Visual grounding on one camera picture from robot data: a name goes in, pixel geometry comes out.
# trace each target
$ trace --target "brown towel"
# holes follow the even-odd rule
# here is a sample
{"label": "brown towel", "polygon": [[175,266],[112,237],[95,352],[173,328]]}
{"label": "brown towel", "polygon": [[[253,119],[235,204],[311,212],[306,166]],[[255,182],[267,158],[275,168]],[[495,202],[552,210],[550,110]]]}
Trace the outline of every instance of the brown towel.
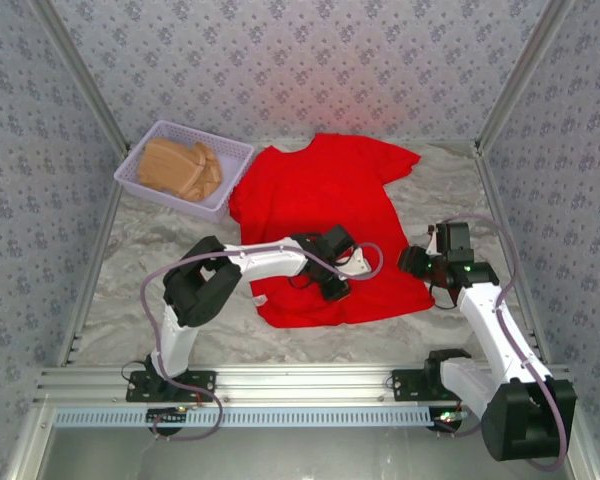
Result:
{"label": "brown towel", "polygon": [[188,148],[154,138],[145,147],[138,181],[154,190],[167,190],[184,200],[199,202],[220,186],[222,169],[213,150],[203,143]]}

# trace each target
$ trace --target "red t-shirt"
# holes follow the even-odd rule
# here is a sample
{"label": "red t-shirt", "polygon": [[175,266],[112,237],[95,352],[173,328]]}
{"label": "red t-shirt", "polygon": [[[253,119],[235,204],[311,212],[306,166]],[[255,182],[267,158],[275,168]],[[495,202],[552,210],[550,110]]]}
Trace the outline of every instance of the red t-shirt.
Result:
{"label": "red t-shirt", "polygon": [[[258,313],[279,328],[361,323],[430,308],[424,283],[401,272],[397,262],[408,246],[383,185],[404,177],[420,156],[395,145],[355,135],[317,134],[299,152],[266,148],[230,199],[243,245],[273,242],[295,233],[326,233],[342,225],[356,243],[376,243],[384,267],[370,280],[349,280],[351,294],[327,302],[320,288],[294,288],[286,277],[251,282],[266,295]],[[377,254],[364,249],[375,267]],[[304,285],[307,277],[295,278]]]}

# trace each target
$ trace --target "plastic basket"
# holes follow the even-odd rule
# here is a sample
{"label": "plastic basket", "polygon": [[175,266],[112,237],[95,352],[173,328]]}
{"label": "plastic basket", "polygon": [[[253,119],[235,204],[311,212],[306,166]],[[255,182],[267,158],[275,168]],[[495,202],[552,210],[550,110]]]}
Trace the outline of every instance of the plastic basket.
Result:
{"label": "plastic basket", "polygon": [[[138,183],[138,164],[144,147],[152,138],[166,138],[181,145],[192,147],[202,142],[211,147],[222,167],[222,183],[218,189],[201,202],[187,202],[170,193],[158,192]],[[176,123],[158,120],[143,137],[113,175],[131,195],[144,198],[160,205],[175,208],[183,213],[219,223],[227,213],[229,195],[253,161],[254,148],[246,143],[228,140],[210,133],[183,127]]]}

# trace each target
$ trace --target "t-shirt sleeve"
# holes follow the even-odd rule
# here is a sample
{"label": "t-shirt sleeve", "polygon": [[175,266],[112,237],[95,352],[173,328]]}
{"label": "t-shirt sleeve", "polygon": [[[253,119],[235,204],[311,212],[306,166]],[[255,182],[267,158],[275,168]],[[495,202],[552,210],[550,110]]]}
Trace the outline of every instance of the t-shirt sleeve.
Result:
{"label": "t-shirt sleeve", "polygon": [[343,140],[359,153],[359,161],[370,167],[384,183],[411,173],[420,155],[402,147],[358,135],[343,135]]}

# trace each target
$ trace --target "patterned wallpaper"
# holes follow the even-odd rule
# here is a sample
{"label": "patterned wallpaper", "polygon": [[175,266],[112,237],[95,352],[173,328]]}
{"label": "patterned wallpaper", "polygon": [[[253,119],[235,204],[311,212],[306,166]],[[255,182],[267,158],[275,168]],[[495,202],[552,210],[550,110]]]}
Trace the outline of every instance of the patterned wallpaper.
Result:
{"label": "patterned wallpaper", "polygon": [[600,0],[578,2],[489,158],[556,362],[600,444]]}
{"label": "patterned wallpaper", "polygon": [[54,0],[128,140],[473,139],[546,0]]}
{"label": "patterned wallpaper", "polygon": [[26,1],[0,2],[0,478],[37,369],[56,360],[116,162]]}

